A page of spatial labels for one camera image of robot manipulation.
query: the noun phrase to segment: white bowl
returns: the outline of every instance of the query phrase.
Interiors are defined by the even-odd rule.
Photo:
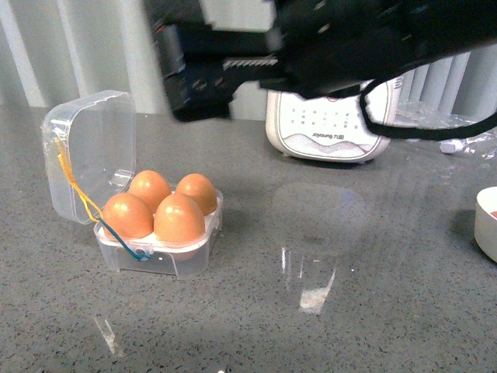
[[[493,211],[497,211],[497,186],[478,193],[474,220],[476,242],[490,259],[497,262],[497,218],[491,215]]]

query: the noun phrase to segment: white curtain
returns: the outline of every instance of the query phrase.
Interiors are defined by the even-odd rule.
[[[270,3],[204,0],[216,27],[266,30]],[[0,0],[0,105],[53,107],[104,89],[139,113],[169,113],[141,0]],[[264,120],[266,92],[244,85],[234,117]]]
[[[271,2],[203,0],[217,28],[267,30]],[[139,113],[169,113],[141,0],[0,0],[0,104],[52,107],[104,89],[130,92]],[[497,47],[405,75],[402,99],[476,119],[497,108]],[[246,83],[235,118],[264,120],[266,92]]]
[[[404,75],[401,102],[482,120],[497,110],[497,45],[445,58]]]

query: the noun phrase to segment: brown egg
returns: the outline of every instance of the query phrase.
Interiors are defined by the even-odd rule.
[[[144,200],[154,214],[164,198],[171,194],[171,188],[160,174],[146,170],[133,178],[128,193]]]
[[[112,196],[103,208],[103,220],[122,238],[143,239],[154,231],[154,217],[147,204],[130,193]],[[107,236],[113,235],[105,228]]]
[[[154,232],[159,241],[196,241],[205,233],[202,211],[190,197],[180,193],[171,194],[158,206]]]
[[[217,208],[214,186],[208,178],[199,173],[191,173],[183,177],[176,187],[176,193],[183,193],[192,197],[200,206],[203,215],[208,215]]]

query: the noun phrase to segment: gray countertop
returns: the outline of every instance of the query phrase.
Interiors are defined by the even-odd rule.
[[[264,124],[141,115],[137,168],[208,176],[224,230],[189,280],[111,272],[60,218],[46,110],[0,109],[0,371],[484,371],[497,264],[473,237],[495,163],[393,141],[358,166],[290,159]]]

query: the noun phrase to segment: open lid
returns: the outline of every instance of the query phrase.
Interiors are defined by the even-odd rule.
[[[125,190],[136,169],[136,116],[126,92],[102,91],[53,108],[42,125],[45,168],[57,213],[91,222],[58,159],[58,138],[76,183],[100,208]]]

